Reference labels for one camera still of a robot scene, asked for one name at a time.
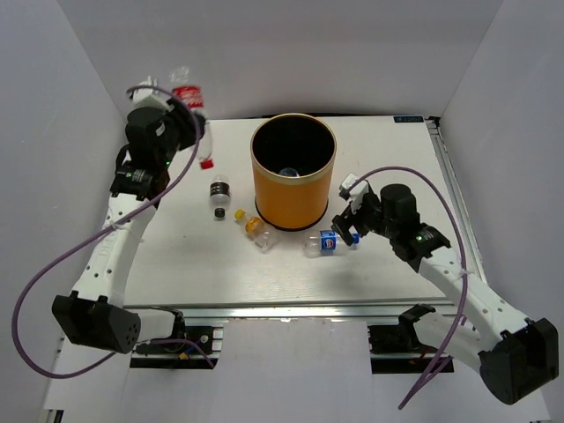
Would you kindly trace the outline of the red label clear bottle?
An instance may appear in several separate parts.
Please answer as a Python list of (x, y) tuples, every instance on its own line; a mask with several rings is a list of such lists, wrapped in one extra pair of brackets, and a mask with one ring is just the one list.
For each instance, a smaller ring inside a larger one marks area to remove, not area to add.
[(204, 111), (204, 96), (202, 87), (188, 66), (180, 66), (172, 70), (169, 75), (172, 92), (179, 97), (190, 110), (194, 112), (203, 128), (201, 140), (197, 151), (197, 159), (202, 169), (211, 169), (214, 166), (212, 158), (213, 135), (207, 114)]

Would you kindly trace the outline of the blue pepsi label bottle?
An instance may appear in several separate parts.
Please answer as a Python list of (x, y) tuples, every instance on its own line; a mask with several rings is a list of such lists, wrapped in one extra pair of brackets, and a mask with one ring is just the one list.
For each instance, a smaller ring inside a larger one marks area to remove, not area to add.
[(305, 256), (344, 256), (357, 249), (360, 243), (358, 234), (352, 234), (353, 242), (347, 245), (342, 237), (332, 230), (311, 230), (305, 233), (303, 251)]

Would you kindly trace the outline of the yellow label clear bottle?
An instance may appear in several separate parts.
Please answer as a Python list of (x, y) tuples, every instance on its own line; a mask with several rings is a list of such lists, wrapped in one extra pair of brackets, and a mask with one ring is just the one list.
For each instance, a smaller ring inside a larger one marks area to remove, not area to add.
[(234, 220), (242, 232), (263, 252), (278, 243), (278, 231), (259, 216), (239, 209), (234, 213)]

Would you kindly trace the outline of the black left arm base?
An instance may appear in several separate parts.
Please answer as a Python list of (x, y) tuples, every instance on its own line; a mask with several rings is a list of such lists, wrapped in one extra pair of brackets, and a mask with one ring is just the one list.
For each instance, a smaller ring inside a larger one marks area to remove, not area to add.
[(161, 370), (212, 370), (218, 361), (219, 328), (186, 324), (173, 308), (141, 310), (142, 337), (132, 350), (130, 368)]

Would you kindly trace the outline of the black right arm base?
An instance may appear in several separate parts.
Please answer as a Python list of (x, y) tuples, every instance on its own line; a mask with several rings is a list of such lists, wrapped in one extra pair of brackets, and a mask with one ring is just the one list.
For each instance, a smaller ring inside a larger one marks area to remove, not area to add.
[(367, 328), (373, 375), (422, 374), (436, 353), (434, 347), (410, 340), (399, 324)]

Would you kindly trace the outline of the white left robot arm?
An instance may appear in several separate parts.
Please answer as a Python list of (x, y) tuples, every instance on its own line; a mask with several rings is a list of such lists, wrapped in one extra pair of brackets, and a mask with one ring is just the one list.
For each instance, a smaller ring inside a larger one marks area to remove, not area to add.
[(103, 235), (67, 296), (58, 295), (52, 314), (75, 345), (128, 353), (140, 339), (139, 314), (124, 309), (131, 265), (158, 196), (170, 183), (174, 156), (204, 134), (205, 119), (181, 102), (137, 106), (127, 116), (126, 145), (115, 160)]

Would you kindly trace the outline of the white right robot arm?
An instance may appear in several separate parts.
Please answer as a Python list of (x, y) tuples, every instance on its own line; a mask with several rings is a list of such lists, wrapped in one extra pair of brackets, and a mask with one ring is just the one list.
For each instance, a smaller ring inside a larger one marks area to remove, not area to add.
[(368, 182), (349, 174), (339, 195), (348, 205), (332, 227), (346, 243), (353, 242), (352, 229), (388, 239), (400, 260), (461, 307), (473, 327), (457, 328), (445, 352), (476, 371), (498, 400), (514, 404), (558, 377), (555, 326), (545, 318), (531, 320), (467, 273), (449, 240), (421, 221), (407, 186), (391, 184), (375, 194)]

